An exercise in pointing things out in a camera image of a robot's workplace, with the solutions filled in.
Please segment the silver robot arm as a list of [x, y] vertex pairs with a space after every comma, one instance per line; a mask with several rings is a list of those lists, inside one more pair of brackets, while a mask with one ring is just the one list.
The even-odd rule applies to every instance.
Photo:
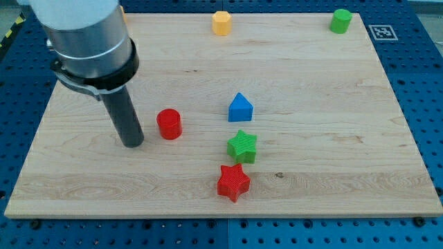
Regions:
[[121, 90], [138, 70], [135, 43], [118, 0], [17, 0], [44, 29], [59, 81], [100, 99]]

